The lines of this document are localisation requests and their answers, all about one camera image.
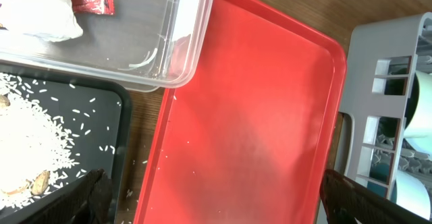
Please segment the white rice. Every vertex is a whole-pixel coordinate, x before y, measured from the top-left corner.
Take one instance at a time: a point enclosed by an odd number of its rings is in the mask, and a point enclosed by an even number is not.
[[[8,176],[0,179],[0,202],[12,208],[22,208],[40,196],[33,196],[30,188],[11,196],[5,192],[17,190],[26,180],[32,183],[43,171],[50,172],[49,184],[53,185],[63,177],[58,174],[60,169],[79,164],[70,159],[66,140],[70,132],[57,124],[47,110],[39,106],[38,100],[24,99],[16,90],[17,80],[22,83],[19,76],[0,73],[0,95],[7,96],[11,103],[0,109],[0,174]],[[24,85],[27,92],[33,93],[28,83]]]

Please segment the red plastic tray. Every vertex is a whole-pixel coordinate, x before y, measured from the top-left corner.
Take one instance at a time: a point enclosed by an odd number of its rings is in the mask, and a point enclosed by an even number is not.
[[[135,223],[313,223],[345,73],[331,38],[214,0],[195,77],[165,91]]]

